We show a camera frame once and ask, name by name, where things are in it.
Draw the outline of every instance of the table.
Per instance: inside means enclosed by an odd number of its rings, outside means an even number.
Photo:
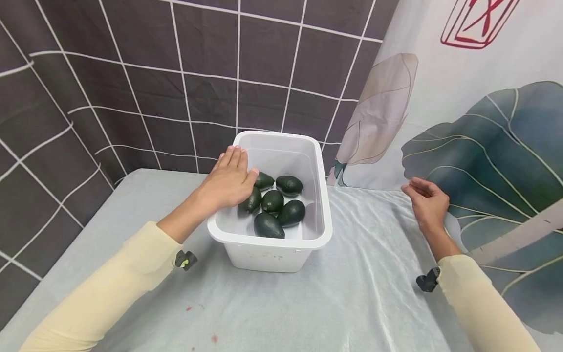
[[[158,221],[205,175],[129,174],[0,333],[15,351],[73,288],[149,220]],[[294,274],[240,270],[202,224],[186,241],[199,261],[175,269],[136,302],[94,351],[471,351],[399,191],[329,187],[326,247]]]

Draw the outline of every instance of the red line drawing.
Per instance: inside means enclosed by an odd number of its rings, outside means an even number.
[[[493,42],[520,0],[457,0],[440,41],[444,45],[483,49]]]

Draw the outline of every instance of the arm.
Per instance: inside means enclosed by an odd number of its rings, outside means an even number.
[[[461,253],[444,229],[448,196],[435,184],[413,178],[401,187],[441,269],[438,282],[476,351],[539,351],[530,333],[475,261]]]
[[[181,244],[206,217],[250,196],[258,171],[247,172],[247,163],[246,152],[230,146],[200,187],[157,224],[148,222],[126,241],[49,313],[20,351],[90,351],[172,271]]]

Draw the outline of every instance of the finger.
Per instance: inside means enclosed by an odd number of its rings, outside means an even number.
[[[254,182],[256,182],[257,178],[258,178],[258,169],[256,167],[253,167],[248,173],[247,179],[244,180],[243,185],[246,187],[253,187]]]
[[[215,163],[215,166],[213,166],[213,169],[211,170],[211,172],[215,171],[219,167],[219,163],[221,162],[221,158],[223,157],[223,155],[225,155],[225,153],[221,153],[221,155],[219,155],[219,159]]]
[[[431,195],[430,193],[426,192],[425,190],[423,190],[422,188],[418,188],[414,185],[410,185],[412,188],[414,188],[415,191],[419,192],[420,194],[422,194],[423,196],[425,196],[426,198],[430,198]]]
[[[239,170],[246,172],[248,168],[248,154],[246,149],[240,150]]]
[[[413,186],[416,186],[420,189],[425,190],[432,197],[435,196],[435,195],[439,195],[439,194],[443,193],[442,190],[440,189],[440,187],[436,186],[436,184],[434,182],[423,180],[423,179],[420,179],[419,177],[413,177],[412,180],[410,181],[410,183]]]
[[[238,167],[240,160],[240,145],[235,147],[235,151],[233,152],[233,156],[231,157],[231,161],[229,162],[230,167]]]
[[[221,162],[219,163],[219,167],[225,167],[225,166],[229,165],[229,162],[231,161],[231,157],[233,156],[234,150],[235,150],[235,148],[232,145],[229,145],[227,147],[227,151],[225,151],[225,155],[223,155],[223,157],[221,158]]]
[[[411,185],[402,185],[401,191],[403,191],[404,194],[408,195],[413,203],[416,202],[417,200],[424,198],[424,196],[419,192],[417,192],[414,188],[412,188]]]

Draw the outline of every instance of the black clip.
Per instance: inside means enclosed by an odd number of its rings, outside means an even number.
[[[198,262],[198,259],[195,257],[195,254],[192,252],[184,253],[182,251],[178,252],[176,255],[176,260],[174,261],[174,265],[178,268],[183,268],[184,271],[187,271],[191,268],[192,265]]]
[[[417,285],[424,292],[432,292],[438,285],[438,276],[440,276],[439,266],[432,268],[426,275],[420,275],[417,278]]]

